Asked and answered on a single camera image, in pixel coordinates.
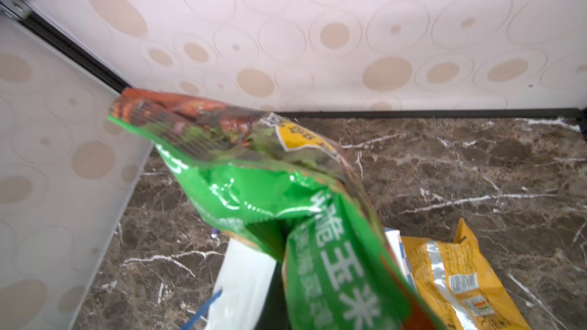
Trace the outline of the blue checkered paper bag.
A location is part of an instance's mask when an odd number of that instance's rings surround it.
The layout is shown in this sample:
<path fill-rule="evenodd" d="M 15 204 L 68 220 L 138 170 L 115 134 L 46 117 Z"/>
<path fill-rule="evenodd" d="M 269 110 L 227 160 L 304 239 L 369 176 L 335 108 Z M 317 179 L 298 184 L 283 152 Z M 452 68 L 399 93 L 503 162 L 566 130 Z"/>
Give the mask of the blue checkered paper bag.
<path fill-rule="evenodd" d="M 285 268 L 232 239 L 212 296 L 182 326 L 194 329 L 291 329 L 284 296 Z"/>

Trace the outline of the yellow snack bag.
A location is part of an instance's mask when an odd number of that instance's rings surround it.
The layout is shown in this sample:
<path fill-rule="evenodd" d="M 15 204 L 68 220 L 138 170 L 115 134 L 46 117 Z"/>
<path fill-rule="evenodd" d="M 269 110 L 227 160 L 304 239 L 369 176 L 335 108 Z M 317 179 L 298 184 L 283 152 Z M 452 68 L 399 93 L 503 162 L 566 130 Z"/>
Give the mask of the yellow snack bag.
<path fill-rule="evenodd" d="M 449 329 L 529 329 L 460 219 L 452 243 L 402 238 L 415 286 Z"/>

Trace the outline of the green corn snack bag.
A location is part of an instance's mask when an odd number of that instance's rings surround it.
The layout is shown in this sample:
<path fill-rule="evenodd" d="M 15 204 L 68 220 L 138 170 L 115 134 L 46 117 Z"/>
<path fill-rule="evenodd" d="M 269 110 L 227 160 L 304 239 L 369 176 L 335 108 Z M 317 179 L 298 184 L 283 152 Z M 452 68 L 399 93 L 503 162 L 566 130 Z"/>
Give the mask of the green corn snack bag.
<path fill-rule="evenodd" d="M 292 328 L 444 328 L 337 143 L 272 112 L 132 88 L 109 120 L 154 143 L 205 222 L 281 263 Z"/>

